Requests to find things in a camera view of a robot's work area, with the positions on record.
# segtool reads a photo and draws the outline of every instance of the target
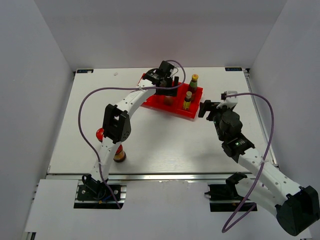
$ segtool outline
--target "red tray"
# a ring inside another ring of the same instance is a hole
[[[173,102],[171,105],[164,104],[164,100],[166,96],[152,95],[142,104],[142,106],[153,107],[155,109],[161,109],[163,111],[167,111],[170,113],[174,113],[174,114],[178,114],[184,117],[194,119],[199,108],[199,103],[202,96],[203,88],[202,87],[197,88],[194,96],[194,100],[191,102],[189,110],[183,110],[182,105],[184,103],[188,88],[189,88],[189,84],[186,84],[186,83],[178,87],[177,96],[170,97],[173,99]]]

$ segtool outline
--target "tabletop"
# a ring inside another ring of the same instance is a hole
[[[101,87],[135,87],[150,68],[94,69],[92,73],[76,73],[62,126],[51,157],[49,174],[85,174],[93,168],[96,155],[82,139],[78,111],[83,98]],[[226,71],[224,67],[185,68],[186,83],[198,74],[198,86],[203,88],[201,101],[219,102],[225,91],[249,91],[242,71]],[[183,79],[179,68],[176,74]],[[105,90],[86,101],[81,123],[88,140],[98,150],[101,147],[96,131],[102,127],[105,107],[116,104],[129,91]],[[234,109],[243,123],[242,133],[263,154],[265,138],[253,100],[241,96]],[[247,170],[224,153],[215,127],[205,118],[186,119],[172,113],[139,107],[131,120],[131,134],[123,142],[127,158],[113,162],[111,174],[178,174],[234,173]]]

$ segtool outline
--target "gray wall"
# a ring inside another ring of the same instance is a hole
[[[35,0],[76,68],[250,67],[286,0]]]
[[[280,169],[320,193],[320,2],[290,0],[251,69],[255,92],[274,108],[273,148]],[[270,128],[270,112],[261,104]],[[320,239],[320,222],[311,227]]]
[[[0,232],[17,240],[73,76],[33,0],[1,1],[0,32]]]

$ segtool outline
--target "purple cable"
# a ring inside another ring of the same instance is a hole
[[[232,95],[227,95],[225,96],[226,98],[231,98],[231,97],[237,97],[237,96],[244,96],[244,95],[252,95],[252,96],[256,96],[259,97],[261,99],[263,99],[269,106],[270,108],[270,113],[271,113],[271,132],[270,132],[270,137],[269,137],[269,141],[268,144],[266,145],[266,149],[264,152],[264,155],[262,157],[262,160],[264,161],[267,157],[267,154],[269,152],[270,149],[270,145],[271,145],[271,140],[272,137],[274,135],[274,127],[275,127],[275,116],[274,116],[274,110],[271,106],[271,103],[264,97],[261,96],[259,94],[256,93],[251,93],[251,92],[245,92],[245,93],[237,93],[237,94],[232,94]],[[255,186],[258,183],[258,180],[261,176],[262,170],[264,168],[265,163],[262,162],[260,169],[255,177],[255,180],[251,186],[251,188],[249,189],[248,193],[244,196],[244,198],[242,199],[242,201],[239,203],[238,207],[234,210],[234,212],[231,214],[231,216],[228,218],[228,220],[225,222],[223,228],[222,228],[222,233],[224,234],[225,232],[227,232],[229,229],[231,229],[234,225],[236,225],[241,219],[243,219],[246,215],[248,215],[248,213],[250,213],[257,204],[254,204],[246,213],[244,213],[241,217],[239,217],[237,220],[235,220],[233,223],[231,223],[230,226],[228,226],[228,224],[231,222],[231,220],[235,217],[235,215],[239,212],[239,210],[241,209],[241,207],[245,204],[246,200],[249,198],[250,194],[252,193],[252,191],[254,190]]]
[[[183,83],[186,81],[186,72],[185,72],[185,69],[182,67],[182,65],[176,61],[176,60],[167,60],[166,62],[173,62],[173,63],[176,63],[179,65],[179,67],[182,69],[183,71],[183,81],[181,84],[177,85],[177,86],[173,86],[173,87],[160,87],[160,86],[148,86],[148,87],[142,87],[143,90],[147,90],[147,89],[177,89],[179,87],[181,87],[183,85]],[[80,134],[82,136],[82,138],[84,139],[84,141],[89,145],[90,148],[92,148],[92,150],[94,151],[96,157],[97,157],[97,160],[98,160],[98,165],[99,165],[99,173],[100,173],[100,177],[101,177],[101,180],[102,182],[106,185],[106,187],[110,190],[110,193],[116,203],[116,205],[118,206],[119,209],[121,209],[117,199],[116,199],[116,196],[114,194],[114,192],[112,191],[111,187],[107,184],[106,180],[104,179],[104,176],[103,176],[103,173],[102,173],[102,169],[101,169],[101,159],[100,159],[100,156],[99,156],[99,153],[98,151],[95,149],[95,147],[89,142],[89,140],[86,138],[83,130],[82,130],[82,126],[81,126],[81,112],[82,112],[82,108],[86,102],[86,100],[94,93],[96,92],[99,92],[99,91],[102,91],[102,90],[132,90],[132,91],[137,91],[137,90],[140,90],[140,88],[138,87],[101,87],[101,88],[98,88],[96,90],[93,90],[92,92],[90,92],[87,96],[84,97],[84,99],[82,100],[81,104],[80,104],[80,108],[79,108],[79,112],[78,112],[78,127],[79,127],[79,131],[80,131]]]

